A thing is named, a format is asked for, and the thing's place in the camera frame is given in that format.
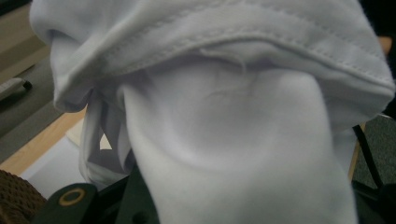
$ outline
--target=white fabric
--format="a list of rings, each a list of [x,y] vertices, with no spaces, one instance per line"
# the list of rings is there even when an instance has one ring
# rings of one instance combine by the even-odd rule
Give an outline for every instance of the white fabric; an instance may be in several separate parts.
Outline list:
[[[87,180],[136,160],[162,224],[357,222],[332,137],[394,93],[357,1],[35,0],[31,23],[55,105],[88,104]]]

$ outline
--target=stitched seam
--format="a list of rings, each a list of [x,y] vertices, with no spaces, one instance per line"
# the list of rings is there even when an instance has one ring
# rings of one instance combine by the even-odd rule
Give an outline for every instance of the stitched seam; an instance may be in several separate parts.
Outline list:
[[[327,59],[331,59],[332,62],[325,61],[323,58],[320,58],[319,60],[322,63],[332,65],[337,70],[344,70],[344,72],[347,72],[347,73],[352,74],[357,77],[361,77],[361,76],[356,73],[362,73],[369,77],[376,77],[380,80],[388,81],[388,78],[379,77],[376,74],[374,74],[372,72],[364,71],[361,68],[359,68],[351,63],[347,63],[345,61],[340,61],[336,57],[333,57],[332,55],[330,55],[322,50],[318,50],[318,49],[309,47],[305,43],[300,42],[296,39],[293,39],[291,37],[286,37],[283,35],[279,35],[273,31],[263,30],[263,29],[259,29],[256,27],[244,27],[244,28],[240,28],[240,29],[228,28],[228,29],[224,29],[222,31],[217,30],[217,31],[209,32],[207,34],[198,35],[198,36],[194,36],[194,37],[190,37],[190,38],[185,38],[185,39],[178,41],[175,45],[170,46],[169,48],[164,49],[151,57],[148,57],[146,60],[144,60],[142,62],[135,63],[133,66],[127,67],[120,71],[110,73],[110,75],[114,76],[114,75],[119,75],[119,74],[127,74],[132,71],[153,65],[155,63],[160,63],[164,60],[169,59],[170,57],[175,57],[178,54],[181,54],[188,50],[197,49],[197,48],[201,47],[202,45],[215,44],[215,43],[219,43],[219,42],[231,41],[231,40],[236,40],[236,39],[265,39],[265,40],[270,40],[271,42],[276,43],[276,44],[289,45],[292,47],[297,47],[299,49],[303,48],[303,50],[301,50],[299,53],[302,53],[302,54],[305,54],[305,55],[311,56],[311,57],[312,56],[324,56]],[[308,49],[310,51],[308,51],[308,53],[304,53],[304,49]]]
[[[143,30],[141,30],[140,32],[137,32],[135,35],[132,35],[131,37],[127,38],[126,40],[122,41],[120,44],[118,44],[117,46],[115,46],[115,48],[113,50],[111,50],[110,52],[108,52],[107,54],[105,54],[103,57],[104,58],[111,58],[113,57],[115,54],[117,54],[119,51],[121,51],[122,49],[127,49],[128,46],[132,45],[133,42],[136,41],[136,39],[142,37],[143,35],[146,35],[147,33],[149,33],[150,31],[154,30],[154,29],[158,29],[161,28],[163,26],[165,26],[168,23],[171,23],[173,21],[176,21],[178,19],[181,18],[185,18],[188,17],[191,13],[196,13],[199,11],[203,11],[206,9],[210,9],[210,8],[216,8],[216,7],[221,7],[221,6],[226,6],[226,5],[236,5],[236,4],[241,4],[241,3],[245,3],[248,6],[259,6],[265,9],[269,9],[269,10],[273,10],[276,13],[279,14],[283,14],[286,16],[291,16],[294,17],[296,19],[299,19],[301,21],[305,21],[307,23],[310,23],[311,25],[315,26],[316,28],[319,28],[319,30],[329,34],[329,35],[333,35],[355,47],[358,47],[359,49],[361,49],[362,51],[375,56],[376,58],[378,58],[381,61],[385,61],[384,57],[381,57],[380,55],[368,50],[367,48],[357,44],[356,42],[354,42],[353,40],[346,38],[342,35],[337,34],[334,30],[332,30],[331,28],[324,26],[322,24],[317,23],[316,21],[309,19],[303,15],[300,15],[296,12],[293,12],[291,10],[287,10],[284,8],[280,8],[277,6],[273,6],[273,5],[268,5],[265,3],[261,3],[261,2],[243,2],[243,1],[238,1],[238,0],[218,0],[218,1],[214,1],[211,2],[209,4],[200,4],[197,5],[195,7],[189,8],[189,9],[185,9],[182,10],[180,12],[178,12],[177,14],[174,14],[170,17],[167,17],[161,21],[156,21],[151,25],[148,25],[146,28],[144,28]]]
[[[314,25],[315,27],[319,28],[323,32],[325,32],[327,34],[330,34],[330,35],[333,35],[333,36],[335,36],[335,37],[337,37],[337,38],[339,38],[339,39],[341,39],[341,40],[343,40],[343,41],[345,41],[345,42],[347,42],[347,43],[349,43],[349,44],[351,44],[351,45],[353,45],[355,47],[358,47],[359,49],[363,50],[364,52],[375,56],[376,58],[380,59],[381,61],[384,61],[384,58],[381,55],[379,55],[379,54],[377,54],[377,53],[375,53],[373,51],[370,51],[369,49],[367,49],[366,47],[364,47],[362,45],[359,45],[358,43],[356,43],[352,39],[349,39],[349,38],[347,38],[345,36],[342,36],[342,35],[336,33],[330,27],[325,26],[323,24],[320,24],[317,21],[314,21],[314,20],[312,20],[312,19],[310,19],[310,18],[308,18],[308,17],[306,17],[306,16],[304,16],[302,14],[299,14],[299,13],[297,13],[295,11],[292,11],[292,10],[289,10],[289,9],[280,8],[280,7],[277,7],[277,6],[267,6],[265,3],[262,3],[262,2],[255,2],[255,3],[248,2],[247,4],[248,5],[253,5],[253,6],[255,6],[257,4],[257,5],[260,5],[260,7],[272,9],[273,11],[275,11],[275,12],[277,12],[279,14],[283,14],[283,15],[286,15],[286,16],[292,16],[292,17],[295,17],[297,19],[300,19],[301,21],[306,21],[308,23],[311,23],[312,25]]]

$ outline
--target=white shirt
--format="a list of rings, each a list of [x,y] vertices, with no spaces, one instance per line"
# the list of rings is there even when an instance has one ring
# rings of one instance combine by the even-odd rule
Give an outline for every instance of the white shirt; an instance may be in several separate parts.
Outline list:
[[[394,93],[357,1],[35,0],[31,23],[55,105],[88,105],[87,180],[137,161],[162,224],[357,223],[332,137]]]

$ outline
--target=wooden surface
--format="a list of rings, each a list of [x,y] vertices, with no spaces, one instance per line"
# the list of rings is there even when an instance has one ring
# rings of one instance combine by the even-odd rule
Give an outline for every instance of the wooden surface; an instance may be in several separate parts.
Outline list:
[[[50,53],[33,33],[30,4],[0,17],[0,83],[19,75]]]
[[[14,155],[0,164],[0,169],[14,175],[20,175],[47,150],[64,137],[67,130],[72,128],[85,115],[85,110],[74,114],[63,114],[43,132],[38,134]]]

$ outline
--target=brown wicker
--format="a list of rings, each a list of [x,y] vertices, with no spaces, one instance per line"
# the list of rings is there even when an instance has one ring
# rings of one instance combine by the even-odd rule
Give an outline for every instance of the brown wicker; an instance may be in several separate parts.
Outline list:
[[[45,202],[29,182],[0,170],[0,224],[30,223]]]

